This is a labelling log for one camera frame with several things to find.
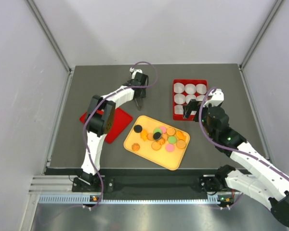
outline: black bracket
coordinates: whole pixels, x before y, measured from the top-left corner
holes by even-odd
[[[94,95],[92,97],[87,111],[86,121],[102,99],[103,98],[98,95]],[[97,137],[100,137],[103,134],[107,134],[113,125],[113,121],[115,118],[115,109],[115,102],[105,100],[98,108],[98,110],[103,111],[103,114],[101,115],[99,113],[94,113],[93,117],[90,119],[87,125],[87,131],[94,132],[95,134],[97,134]]]

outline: white cup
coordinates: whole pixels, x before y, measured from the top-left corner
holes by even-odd
[[[194,84],[186,84],[185,85],[185,92],[189,95],[193,95],[196,93],[196,86]]]
[[[177,115],[183,115],[183,106],[182,105],[175,105],[174,113]]]
[[[186,103],[189,103],[190,100],[195,99],[196,100],[196,96],[195,95],[187,95],[185,98]]]
[[[197,101],[203,101],[203,99],[204,99],[204,95],[199,95],[196,98]]]
[[[174,93],[182,93],[184,91],[184,84],[183,83],[175,83],[173,85]]]
[[[182,94],[176,94],[174,96],[174,102],[176,104],[183,104],[185,103],[185,95],[182,95]]]
[[[197,84],[196,91],[201,95],[205,95],[207,93],[207,87],[204,84]]]

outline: yellow tray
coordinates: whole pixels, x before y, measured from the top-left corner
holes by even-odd
[[[161,123],[155,119],[149,118],[147,116],[140,116],[136,120],[135,125],[141,125],[143,129],[147,130],[148,133],[153,133],[154,129],[159,128],[161,126],[164,126],[166,128],[170,128],[172,126],[169,126],[167,124]],[[155,151],[152,149],[151,144],[154,141],[146,140],[144,141],[140,136],[140,133],[136,133],[134,131],[134,126],[129,132],[127,138],[124,141],[124,148],[132,153],[135,153],[136,155],[139,155],[147,160],[150,160],[158,165],[161,165],[169,170],[176,170],[180,166],[180,163],[182,161],[182,158],[184,156],[184,153],[187,149],[188,143],[190,141],[190,136],[188,133],[181,131],[177,128],[174,128],[175,131],[181,131],[185,136],[186,136],[186,147],[184,149],[179,149],[176,145],[174,144],[174,151],[173,152],[168,152],[166,151],[165,147],[169,143],[168,141],[165,142],[165,144],[162,145],[161,149]],[[140,149],[138,151],[133,151],[132,150],[132,145],[134,143],[137,143],[140,145]]]

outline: cookie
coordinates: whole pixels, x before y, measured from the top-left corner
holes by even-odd
[[[156,141],[158,141],[160,138],[162,138],[162,133],[160,133],[160,132],[154,133],[153,138],[154,138]]]
[[[180,149],[184,149],[186,147],[186,143],[183,140],[177,141],[177,147]]]
[[[158,143],[159,143],[160,145],[163,145],[165,142],[166,142],[166,140],[165,140],[164,138],[160,138],[160,139],[158,140]]]
[[[158,142],[153,142],[151,146],[152,146],[152,149],[155,151],[161,148],[161,145]]]
[[[175,129],[170,127],[167,129],[167,134],[170,135],[170,136],[173,136],[175,134]]]
[[[153,141],[153,140],[154,140],[154,138],[153,138],[153,133],[149,133],[146,137],[147,137],[148,140],[150,140],[150,141]]]
[[[176,136],[178,137],[179,140],[186,141],[186,136],[183,134],[183,132],[177,131],[175,134],[176,134]]]
[[[174,136],[169,136],[168,137],[168,142],[169,143],[176,143],[177,142],[177,138],[175,138]]]
[[[136,151],[138,151],[138,150],[140,149],[140,145],[137,144],[137,143],[135,143],[135,144],[133,144],[133,145],[131,146],[131,149],[136,152]]]
[[[143,127],[141,125],[135,125],[134,126],[134,131],[136,133],[140,133],[143,130]]]
[[[140,132],[140,138],[143,139],[144,141],[146,141],[148,138],[147,138],[147,135],[148,135],[148,132],[147,130],[143,129],[141,132]]]

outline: red egg carton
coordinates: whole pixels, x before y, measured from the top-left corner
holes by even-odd
[[[203,79],[175,79],[173,81],[173,84],[172,84],[172,117],[174,120],[186,120],[186,121],[191,121],[194,119],[195,115],[190,115],[190,117],[188,119],[183,119],[183,115],[177,115],[174,113],[174,107],[175,105],[177,105],[175,102],[174,102],[174,96],[176,93],[174,93],[174,84],[175,83],[182,83],[184,85],[186,84],[194,84],[194,85],[197,85],[197,84],[204,84],[206,85],[207,87],[207,91],[209,90],[208,89],[208,83],[206,80],[203,80]]]

